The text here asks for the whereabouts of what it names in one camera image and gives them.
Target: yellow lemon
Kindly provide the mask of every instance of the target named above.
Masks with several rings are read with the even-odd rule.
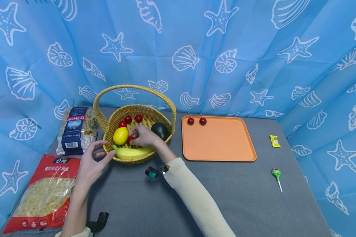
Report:
[[[119,127],[113,134],[113,142],[116,145],[124,145],[128,140],[128,130],[126,127]]]

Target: banana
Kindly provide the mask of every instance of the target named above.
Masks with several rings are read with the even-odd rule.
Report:
[[[141,148],[122,148],[116,145],[112,146],[112,149],[116,151],[116,156],[122,160],[133,160],[144,157],[154,150],[153,147],[141,147]]]

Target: pasta bag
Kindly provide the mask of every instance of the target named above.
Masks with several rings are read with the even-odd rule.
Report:
[[[57,155],[81,155],[96,140],[99,124],[92,108],[68,108],[58,134]]]
[[[63,226],[80,159],[44,155],[3,235],[40,232]]]

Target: cream sleeve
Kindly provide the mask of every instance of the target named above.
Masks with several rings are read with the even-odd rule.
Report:
[[[61,232],[56,234],[55,237],[61,237]],[[69,237],[92,237],[92,232],[90,228],[86,227],[81,233]]]
[[[163,176],[177,192],[205,237],[236,237],[218,205],[181,158],[172,160]]]

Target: red pasta bag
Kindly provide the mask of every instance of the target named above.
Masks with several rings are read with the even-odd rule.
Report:
[[[62,227],[80,159],[44,155],[3,234]]]

